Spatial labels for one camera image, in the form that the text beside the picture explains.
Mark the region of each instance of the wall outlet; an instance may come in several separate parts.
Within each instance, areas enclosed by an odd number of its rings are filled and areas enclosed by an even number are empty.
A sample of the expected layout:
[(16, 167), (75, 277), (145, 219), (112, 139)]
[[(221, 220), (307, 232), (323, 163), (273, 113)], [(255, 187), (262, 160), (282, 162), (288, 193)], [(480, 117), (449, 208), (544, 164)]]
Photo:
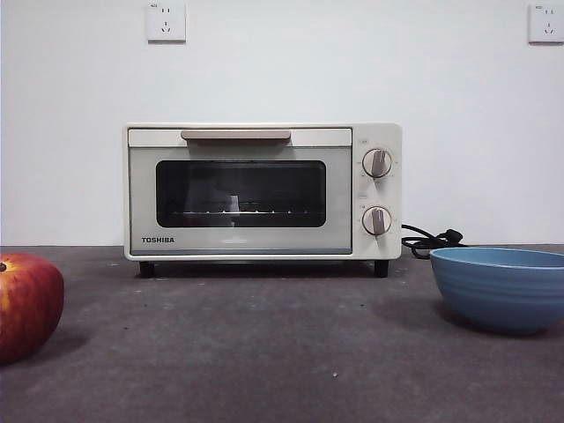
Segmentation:
[(529, 4), (529, 42), (564, 43), (564, 3)]
[(186, 41), (186, 4), (181, 1), (150, 2), (145, 10), (149, 42)]

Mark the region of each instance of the bowl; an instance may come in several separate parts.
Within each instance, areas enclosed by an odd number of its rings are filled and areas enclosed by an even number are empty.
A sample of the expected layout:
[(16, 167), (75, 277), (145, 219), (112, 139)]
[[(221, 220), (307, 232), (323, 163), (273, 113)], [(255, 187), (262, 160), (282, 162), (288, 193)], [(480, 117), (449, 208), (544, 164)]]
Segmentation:
[(564, 318), (564, 255), (436, 249), (431, 263), (445, 301), (481, 329), (530, 335)]

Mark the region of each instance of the table surface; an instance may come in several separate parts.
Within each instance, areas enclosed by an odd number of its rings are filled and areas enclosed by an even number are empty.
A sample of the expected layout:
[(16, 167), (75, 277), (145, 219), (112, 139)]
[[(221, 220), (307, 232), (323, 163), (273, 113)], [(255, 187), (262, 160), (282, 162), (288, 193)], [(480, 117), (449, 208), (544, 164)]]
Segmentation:
[(16, 250), (55, 263), (66, 292), (53, 337), (0, 367), (4, 423), (564, 419), (564, 323), (476, 330), (407, 253), (386, 279), (347, 262), (173, 263), (141, 279), (120, 247)]

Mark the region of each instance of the apple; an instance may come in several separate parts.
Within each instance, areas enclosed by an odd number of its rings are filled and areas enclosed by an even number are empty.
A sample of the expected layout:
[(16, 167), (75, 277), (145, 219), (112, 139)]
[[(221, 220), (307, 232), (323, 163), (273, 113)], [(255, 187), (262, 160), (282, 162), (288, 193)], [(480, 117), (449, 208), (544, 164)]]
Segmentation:
[(37, 351), (63, 312), (61, 272), (31, 254), (0, 255), (0, 365)]

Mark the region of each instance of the control knob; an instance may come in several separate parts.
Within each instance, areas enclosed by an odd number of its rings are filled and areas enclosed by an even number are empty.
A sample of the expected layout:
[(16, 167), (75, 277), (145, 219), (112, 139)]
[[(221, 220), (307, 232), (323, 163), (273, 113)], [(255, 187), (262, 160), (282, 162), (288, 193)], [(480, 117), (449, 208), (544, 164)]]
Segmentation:
[(362, 216), (362, 225), (369, 234), (384, 235), (390, 230), (391, 216), (383, 207), (371, 207)]
[(391, 170), (391, 157), (382, 148), (375, 148), (364, 155), (362, 159), (364, 171), (373, 178), (382, 178)]

